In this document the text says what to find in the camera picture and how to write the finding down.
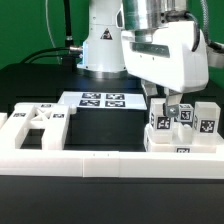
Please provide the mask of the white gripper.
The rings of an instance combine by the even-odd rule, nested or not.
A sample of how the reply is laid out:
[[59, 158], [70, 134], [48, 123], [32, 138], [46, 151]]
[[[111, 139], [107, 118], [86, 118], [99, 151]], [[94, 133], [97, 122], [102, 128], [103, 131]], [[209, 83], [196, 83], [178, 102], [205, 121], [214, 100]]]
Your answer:
[[126, 69], [144, 79], [141, 86], [146, 98], [158, 95], [155, 84], [166, 87], [166, 117], [179, 115], [182, 93], [206, 87], [209, 80], [206, 44], [200, 33], [199, 46], [192, 51], [193, 21], [170, 22], [154, 32], [152, 43], [135, 42], [132, 31], [122, 31], [121, 41]]

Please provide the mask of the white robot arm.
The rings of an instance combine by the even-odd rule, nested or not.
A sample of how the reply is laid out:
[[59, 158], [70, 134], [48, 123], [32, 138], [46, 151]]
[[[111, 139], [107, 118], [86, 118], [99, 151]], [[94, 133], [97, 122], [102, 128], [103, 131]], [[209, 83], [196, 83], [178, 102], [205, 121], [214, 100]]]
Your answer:
[[209, 67], [224, 67], [224, 43], [209, 39], [206, 0], [203, 22], [187, 10], [187, 0], [89, 0], [89, 34], [79, 67], [98, 77], [122, 72], [160, 85], [164, 113], [175, 117], [184, 93], [208, 83]]

